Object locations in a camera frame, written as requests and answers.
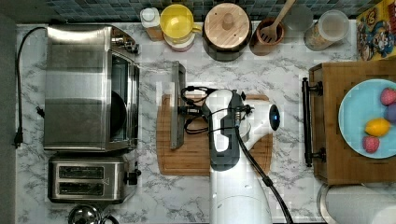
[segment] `toaster oven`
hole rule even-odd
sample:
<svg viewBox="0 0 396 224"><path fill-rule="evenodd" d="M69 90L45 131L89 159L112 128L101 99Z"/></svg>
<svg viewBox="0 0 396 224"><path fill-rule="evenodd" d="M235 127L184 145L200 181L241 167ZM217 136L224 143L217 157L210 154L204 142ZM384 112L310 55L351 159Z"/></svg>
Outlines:
<svg viewBox="0 0 396 224"><path fill-rule="evenodd" d="M135 156L54 156L48 197L53 203L123 203L136 191L140 174Z"/></svg>
<svg viewBox="0 0 396 224"><path fill-rule="evenodd" d="M134 40L108 25L48 29L44 149L134 149L139 70Z"/></svg>

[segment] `wooden cutting board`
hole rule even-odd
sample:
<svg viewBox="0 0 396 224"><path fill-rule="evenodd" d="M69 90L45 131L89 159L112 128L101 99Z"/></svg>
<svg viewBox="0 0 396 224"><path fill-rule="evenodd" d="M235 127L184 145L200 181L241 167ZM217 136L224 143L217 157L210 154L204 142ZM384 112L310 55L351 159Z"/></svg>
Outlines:
<svg viewBox="0 0 396 224"><path fill-rule="evenodd" d="M268 101L265 95L247 95L250 100ZM162 175L209 175L209 137L207 132L184 133L184 144L180 148L170 148L171 109L170 95L164 95L158 109L157 118L157 159ZM207 127L203 119L195 119L189 129ZM258 141L250 153L268 174L273 148L273 135L268 134Z"/></svg>

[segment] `mug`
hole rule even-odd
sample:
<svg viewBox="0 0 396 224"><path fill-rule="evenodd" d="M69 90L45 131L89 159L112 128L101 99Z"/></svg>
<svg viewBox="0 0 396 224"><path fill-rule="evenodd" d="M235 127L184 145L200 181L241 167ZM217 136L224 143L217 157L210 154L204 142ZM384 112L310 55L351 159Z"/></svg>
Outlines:
<svg viewBox="0 0 396 224"><path fill-rule="evenodd" d="M192 33L202 32L202 26L194 23L191 11L180 4L171 5L163 10L160 26L166 37L176 44L191 39Z"/></svg>

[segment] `utensil holder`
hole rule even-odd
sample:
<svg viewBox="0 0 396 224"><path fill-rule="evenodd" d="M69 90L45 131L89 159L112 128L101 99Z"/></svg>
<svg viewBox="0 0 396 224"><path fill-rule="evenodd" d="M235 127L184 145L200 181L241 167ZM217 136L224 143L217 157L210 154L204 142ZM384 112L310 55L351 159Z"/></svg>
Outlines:
<svg viewBox="0 0 396 224"><path fill-rule="evenodd" d="M282 23L280 23L276 27L277 40L274 43L267 43L262 40L262 35L260 34L260 30L266 26L270 26L274 23L275 18L267 18L260 22L257 26L256 31L253 33L253 37L250 39L249 47L252 53L258 56L264 56L269 54L271 51L277 48L277 44L279 44L283 37L285 36L285 27Z"/></svg>

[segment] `toaster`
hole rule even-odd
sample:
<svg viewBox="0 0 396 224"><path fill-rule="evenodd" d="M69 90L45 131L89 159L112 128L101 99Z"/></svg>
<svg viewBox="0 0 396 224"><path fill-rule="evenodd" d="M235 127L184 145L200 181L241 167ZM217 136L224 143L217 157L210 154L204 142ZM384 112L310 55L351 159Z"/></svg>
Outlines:
<svg viewBox="0 0 396 224"><path fill-rule="evenodd" d="M136 191L134 151L124 156L54 156L49 159L48 197L53 203L123 203Z"/></svg>

